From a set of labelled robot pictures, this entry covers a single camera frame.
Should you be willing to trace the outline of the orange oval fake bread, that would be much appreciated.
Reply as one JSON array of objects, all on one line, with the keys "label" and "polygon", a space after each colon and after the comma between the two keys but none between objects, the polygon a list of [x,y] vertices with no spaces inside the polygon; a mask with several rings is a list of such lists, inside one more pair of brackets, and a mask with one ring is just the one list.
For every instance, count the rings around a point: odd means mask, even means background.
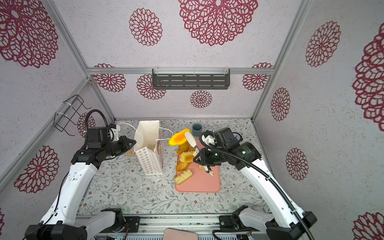
[{"label": "orange oval fake bread", "polygon": [[185,133],[191,133],[190,129],[184,129],[176,134],[174,134],[168,141],[169,146],[181,146],[185,144],[188,140],[185,137]]}]

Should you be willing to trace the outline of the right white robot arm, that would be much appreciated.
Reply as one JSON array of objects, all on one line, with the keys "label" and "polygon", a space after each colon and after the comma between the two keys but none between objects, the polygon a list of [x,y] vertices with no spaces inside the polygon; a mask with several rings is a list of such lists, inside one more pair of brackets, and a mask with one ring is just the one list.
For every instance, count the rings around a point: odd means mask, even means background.
[{"label": "right white robot arm", "polygon": [[263,213],[243,205],[232,213],[232,227],[222,228],[221,233],[258,231],[271,240],[298,240],[306,234],[308,239],[314,239],[310,227],[317,222],[316,216],[304,211],[288,196],[253,144],[242,143],[242,137],[230,128],[205,131],[198,140],[186,131],[182,140],[195,149],[194,163],[204,167],[206,173],[212,175],[212,168],[222,163],[234,166],[252,183],[271,210]]}]

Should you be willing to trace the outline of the white printed paper bag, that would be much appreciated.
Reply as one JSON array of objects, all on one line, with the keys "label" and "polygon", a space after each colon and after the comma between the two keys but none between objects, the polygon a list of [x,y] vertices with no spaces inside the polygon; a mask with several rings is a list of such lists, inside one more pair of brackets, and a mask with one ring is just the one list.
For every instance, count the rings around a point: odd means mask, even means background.
[{"label": "white printed paper bag", "polygon": [[119,126],[126,125],[135,130],[133,151],[135,152],[142,170],[145,175],[162,175],[164,163],[164,144],[170,138],[163,137],[163,131],[169,132],[172,137],[174,134],[171,130],[161,127],[159,120],[140,121],[137,127],[120,122]]}]

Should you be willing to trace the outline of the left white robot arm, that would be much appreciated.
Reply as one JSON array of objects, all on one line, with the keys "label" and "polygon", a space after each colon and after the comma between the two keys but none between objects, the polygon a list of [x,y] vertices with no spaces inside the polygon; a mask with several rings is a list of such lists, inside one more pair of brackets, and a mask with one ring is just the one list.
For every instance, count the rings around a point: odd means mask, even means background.
[{"label": "left white robot arm", "polygon": [[119,131],[115,124],[87,129],[85,145],[74,154],[55,201],[37,225],[28,226],[26,240],[90,240],[104,230],[125,229],[120,208],[104,209],[85,224],[75,225],[80,203],[101,163],[123,155],[136,144]]}]

